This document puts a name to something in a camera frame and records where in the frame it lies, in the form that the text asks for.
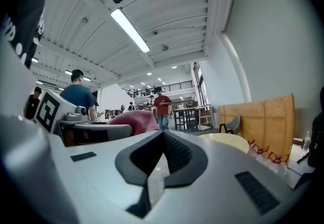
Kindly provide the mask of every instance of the plastic bottle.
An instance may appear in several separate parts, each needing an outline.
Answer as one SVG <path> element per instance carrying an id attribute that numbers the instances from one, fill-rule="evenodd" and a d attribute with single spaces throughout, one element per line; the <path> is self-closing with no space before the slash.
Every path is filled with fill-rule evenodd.
<path id="1" fill-rule="evenodd" d="M 305 137 L 304 147 L 303 147 L 303 155 L 305 156 L 309 151 L 310 144 L 310 131 L 307 131 L 307 135 Z"/>
<path id="2" fill-rule="evenodd" d="M 263 149 L 263 147 L 258 147 L 257 151 L 254 149 L 255 146 L 257 145 L 254 144 L 254 146 L 252 147 L 253 150 L 255 151 L 255 153 L 252 154 L 252 157 L 254 157 L 261 164 L 266 165 L 268 160 L 267 151 L 269 149 L 269 146 L 265 150 Z"/>
<path id="3" fill-rule="evenodd" d="M 286 161 L 288 160 L 288 158 L 285 161 L 283 161 L 282 159 L 283 159 L 283 157 L 280 154 L 278 154 L 275 156 L 274 159 L 268 159 L 268 164 L 267 164 L 268 168 L 270 170 L 272 170 L 273 172 L 275 172 L 280 177 L 284 177 L 288 172 L 288 169 L 286 166 Z"/>
<path id="4" fill-rule="evenodd" d="M 248 141 L 248 143 L 249 143 L 249 152 L 248 152 L 248 155 L 252 156 L 252 154 L 255 153 L 255 151 L 253 149 L 254 140 Z"/>

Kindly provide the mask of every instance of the table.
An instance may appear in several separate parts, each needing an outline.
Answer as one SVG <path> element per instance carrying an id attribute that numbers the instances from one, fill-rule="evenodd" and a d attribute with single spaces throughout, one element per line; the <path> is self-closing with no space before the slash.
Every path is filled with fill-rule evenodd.
<path id="1" fill-rule="evenodd" d="M 199 137 L 230 145 L 243 151 L 246 154 L 249 152 L 249 143 L 244 138 L 237 135 L 229 133 L 210 133 L 200 135 Z"/>
<path id="2" fill-rule="evenodd" d="M 210 107 L 210 115 L 204 115 L 204 116 L 201 116 L 201 109 L 205 109 L 207 107 Z M 212 126 L 213 127 L 216 127 L 215 126 L 215 122 L 214 122 L 214 118 L 213 118 L 213 112 L 212 112 L 212 106 L 211 105 L 205 105 L 205 106 L 199 106 L 199 107 L 196 107 L 196 110 L 199 111 L 199 129 L 201 129 L 201 118 L 207 118 L 207 121 L 208 121 L 208 118 L 210 117 L 212 119 Z"/>
<path id="3" fill-rule="evenodd" d="M 176 130 L 177 130 L 177 125 L 183 125 L 183 128 L 186 129 L 186 125 L 184 123 L 184 117 L 186 116 L 186 123 L 187 123 L 187 126 L 189 127 L 189 124 L 190 124 L 190 120 L 188 120 L 190 118 L 188 112 L 189 111 L 194 111 L 195 113 L 195 121 L 197 123 L 197 113 L 196 113 L 196 107 L 191 107 L 191 108 L 183 108 L 183 109 L 175 109 L 173 110 L 174 111 L 174 122 L 175 122 L 175 127 L 176 127 Z M 180 114 L 179 114 L 179 124 L 177 124 L 177 114 L 176 113 L 181 113 L 183 112 L 183 116 L 182 116 L 182 119 L 183 119 L 183 124 L 181 123 L 181 118 L 180 118 Z"/>

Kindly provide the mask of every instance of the pink cloth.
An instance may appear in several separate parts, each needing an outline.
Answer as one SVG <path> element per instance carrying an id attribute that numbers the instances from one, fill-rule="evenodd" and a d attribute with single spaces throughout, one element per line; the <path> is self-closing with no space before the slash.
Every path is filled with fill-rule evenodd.
<path id="1" fill-rule="evenodd" d="M 133 136 L 160 129 L 155 121 L 154 114 L 143 110 L 122 113 L 108 124 L 129 124 L 133 127 Z"/>

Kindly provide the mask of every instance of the black t-shirt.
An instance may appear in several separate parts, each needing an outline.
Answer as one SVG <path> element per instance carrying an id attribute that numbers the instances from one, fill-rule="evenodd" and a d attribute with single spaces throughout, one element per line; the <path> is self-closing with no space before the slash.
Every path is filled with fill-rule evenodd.
<path id="1" fill-rule="evenodd" d="M 45 0 L 2 0 L 0 31 L 21 61 L 30 68 L 37 44 L 44 32 Z"/>
<path id="2" fill-rule="evenodd" d="M 33 119 L 36 113 L 37 106 L 39 104 L 39 99 L 34 99 L 33 95 L 30 95 L 27 101 L 26 118 Z"/>

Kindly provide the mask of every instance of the fluorescent ceiling light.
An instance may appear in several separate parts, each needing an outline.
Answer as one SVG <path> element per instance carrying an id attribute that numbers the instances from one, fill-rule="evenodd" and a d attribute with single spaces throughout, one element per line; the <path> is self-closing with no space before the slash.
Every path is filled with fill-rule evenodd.
<path id="1" fill-rule="evenodd" d="M 149 52 L 150 48 L 147 46 L 143 38 L 128 20 L 126 15 L 118 8 L 111 13 L 111 17 L 121 26 L 121 28 L 129 35 L 129 37 L 137 44 L 142 52 Z"/>

